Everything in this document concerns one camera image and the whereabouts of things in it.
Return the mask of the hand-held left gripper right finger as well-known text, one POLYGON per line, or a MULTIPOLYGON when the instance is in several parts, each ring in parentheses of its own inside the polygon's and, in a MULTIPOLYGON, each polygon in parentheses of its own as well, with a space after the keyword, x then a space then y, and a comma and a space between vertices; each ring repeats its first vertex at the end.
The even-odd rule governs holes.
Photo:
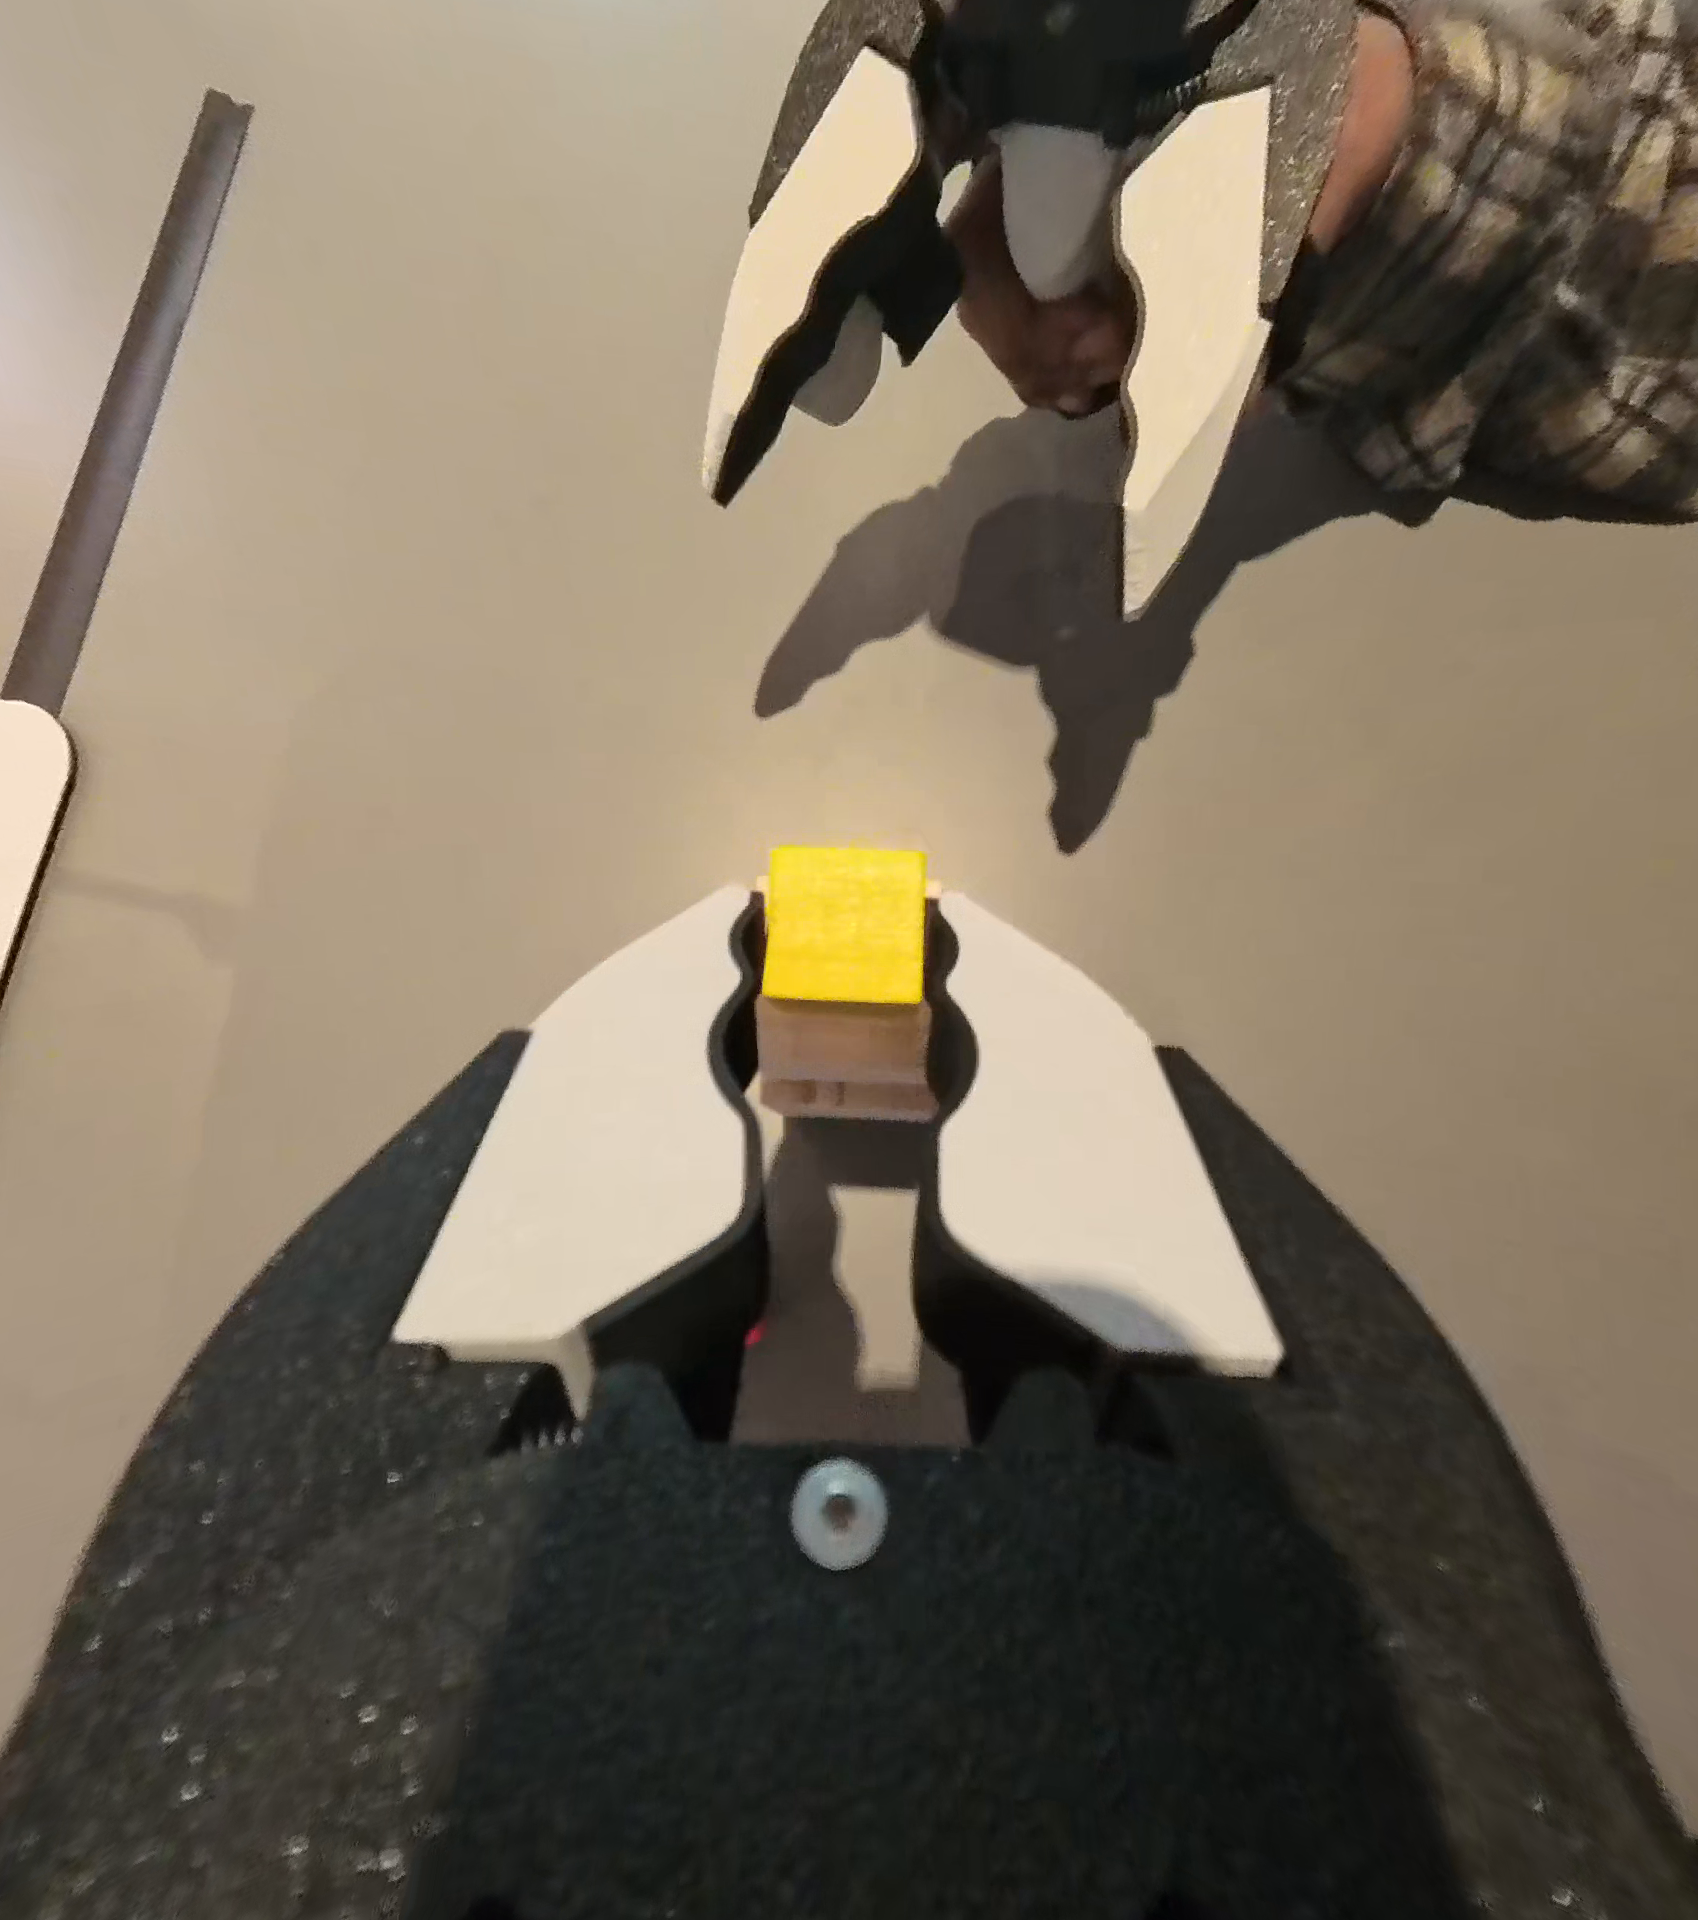
POLYGON ((977 1048, 937 1140, 954 1252, 1096 1355, 1275 1374, 1284 1337, 1147 1030, 974 897, 939 907, 977 1048))

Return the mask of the person's right hand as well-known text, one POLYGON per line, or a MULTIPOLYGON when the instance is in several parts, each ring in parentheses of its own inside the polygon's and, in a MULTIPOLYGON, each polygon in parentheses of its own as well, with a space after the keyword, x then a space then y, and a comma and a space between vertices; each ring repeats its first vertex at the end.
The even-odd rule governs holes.
POLYGON ((1084 420, 1115 406, 1139 306, 1113 270, 1062 300, 1036 300, 1006 244, 999 161, 981 157, 946 228, 963 265, 959 319, 1026 407, 1084 420))

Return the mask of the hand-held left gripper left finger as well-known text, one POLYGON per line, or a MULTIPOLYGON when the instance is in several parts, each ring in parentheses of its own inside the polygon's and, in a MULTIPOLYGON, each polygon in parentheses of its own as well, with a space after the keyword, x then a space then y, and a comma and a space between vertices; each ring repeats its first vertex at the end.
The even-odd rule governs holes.
POLYGON ((644 1363, 685 1379, 767 1293, 749 1036, 757 897, 725 884, 535 1022, 395 1321, 458 1361, 556 1368, 570 1396, 644 1363))

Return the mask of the yellow wooden cube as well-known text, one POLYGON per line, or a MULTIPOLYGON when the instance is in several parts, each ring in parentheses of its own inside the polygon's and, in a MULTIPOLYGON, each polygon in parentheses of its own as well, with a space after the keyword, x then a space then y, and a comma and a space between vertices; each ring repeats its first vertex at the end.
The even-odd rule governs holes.
POLYGON ((780 1001, 918 1003, 926 925, 924 849, 775 845, 760 991, 780 1001))

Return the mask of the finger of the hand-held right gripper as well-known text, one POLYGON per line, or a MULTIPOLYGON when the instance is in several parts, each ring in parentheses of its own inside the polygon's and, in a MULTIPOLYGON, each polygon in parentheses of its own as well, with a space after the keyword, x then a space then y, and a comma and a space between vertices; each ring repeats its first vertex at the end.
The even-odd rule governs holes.
POLYGON ((1263 234, 1272 88, 1195 108, 1126 174, 1135 296, 1122 376, 1122 612, 1139 619, 1198 529, 1271 338, 1263 234))
POLYGON ((727 506, 790 413, 843 426, 870 397, 886 343, 910 357, 941 317, 941 177, 910 70, 864 47, 750 222, 730 279, 700 452, 727 506), (908 289, 910 276, 928 279, 908 289))

